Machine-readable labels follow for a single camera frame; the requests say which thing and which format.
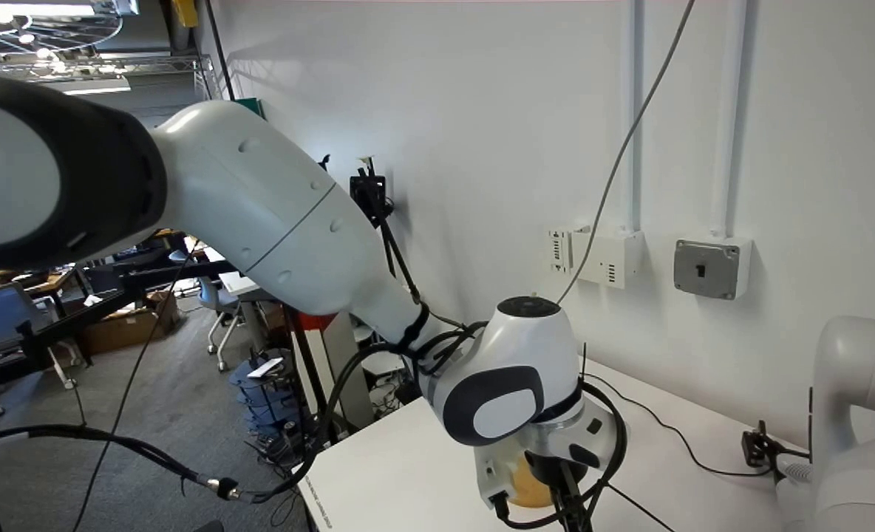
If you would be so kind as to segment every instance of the pipe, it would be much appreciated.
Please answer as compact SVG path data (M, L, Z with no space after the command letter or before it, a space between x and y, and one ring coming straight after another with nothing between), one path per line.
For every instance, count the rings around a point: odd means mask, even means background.
M755 17L758 0L730 0L727 19L727 53L726 53L726 93L721 93L721 124L718 124L718 152L712 175L712 220L715 235L734 235L734 203L740 178L740 150L749 102L749 74L755 56Z
M625 36L621 36L621 126L632 126L643 108L643 71L644 71L644 0L625 3ZM643 229L643 126L632 136L625 163L625 226Z

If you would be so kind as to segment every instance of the electrical box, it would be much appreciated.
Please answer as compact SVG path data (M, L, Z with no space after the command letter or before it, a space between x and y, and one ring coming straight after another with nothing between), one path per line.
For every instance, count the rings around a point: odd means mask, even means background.
M752 241L749 240L677 240L674 287L702 297L736 300L749 287Z
M553 269L573 275L584 266L581 281L625 288L643 269L644 235L637 229L595 232L587 259L590 240L590 226L553 229Z

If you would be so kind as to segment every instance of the electrical outlet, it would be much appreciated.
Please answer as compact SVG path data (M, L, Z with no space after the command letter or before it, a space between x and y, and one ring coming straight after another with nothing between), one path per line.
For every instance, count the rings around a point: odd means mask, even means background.
M553 269L573 275L590 247L591 229L553 229ZM643 269L644 235L643 232L595 232L590 259L581 281L625 288Z
M752 241L749 240L677 240L674 287L705 297L736 300L749 287Z

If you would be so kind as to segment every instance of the white wall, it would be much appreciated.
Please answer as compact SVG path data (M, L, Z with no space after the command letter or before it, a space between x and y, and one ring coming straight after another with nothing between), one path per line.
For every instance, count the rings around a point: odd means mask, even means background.
M684 3L649 0L652 79ZM387 164L412 266L434 308L486 318L557 293L548 229L587 220L621 141L621 0L223 0L242 93L312 152ZM671 287L674 235L708 229L727 9L702 0L644 124L649 275L578 288L595 358L801 433L820 327L875 317L875 0L764 0L736 232L752 294ZM607 226L621 225L618 200Z

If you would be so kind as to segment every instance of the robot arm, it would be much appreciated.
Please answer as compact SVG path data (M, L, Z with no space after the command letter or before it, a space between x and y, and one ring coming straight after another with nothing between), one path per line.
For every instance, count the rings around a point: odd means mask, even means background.
M233 102L198 102L154 136L131 114L0 79L0 266L56 266L183 226L304 312L349 308L434 368L448 327L384 272L372 225L290 138ZM603 467L609 411L584 398L569 317L544 297L498 308L482 345L423 377L467 447Z

